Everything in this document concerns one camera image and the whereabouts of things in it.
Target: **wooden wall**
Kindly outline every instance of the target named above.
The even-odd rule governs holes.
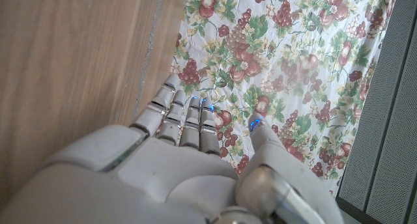
[[[184,2],[0,0],[0,207],[52,153],[132,121],[169,74]]]

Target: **robotic hand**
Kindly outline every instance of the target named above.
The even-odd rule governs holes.
[[[178,140],[178,84],[171,75],[129,128],[106,126],[54,154],[0,223],[343,223],[261,115],[250,117],[255,155],[240,177],[219,157],[210,98],[191,99]]]

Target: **gray speaker grille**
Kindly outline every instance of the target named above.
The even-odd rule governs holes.
[[[409,42],[416,0],[396,0],[377,69],[360,117],[358,134],[349,157],[339,196],[365,210],[367,196],[399,73]]]
[[[417,199],[414,198],[414,203],[412,205],[409,224],[417,224]]]
[[[417,172],[417,27],[410,43],[366,213],[403,223]]]

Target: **floral fabric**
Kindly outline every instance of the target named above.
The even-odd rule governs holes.
[[[394,2],[187,0],[171,71],[212,98],[238,174],[256,111],[336,196]]]

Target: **floral curtain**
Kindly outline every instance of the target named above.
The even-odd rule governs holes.
[[[336,196],[395,0],[187,0],[171,71],[239,174],[262,114]]]

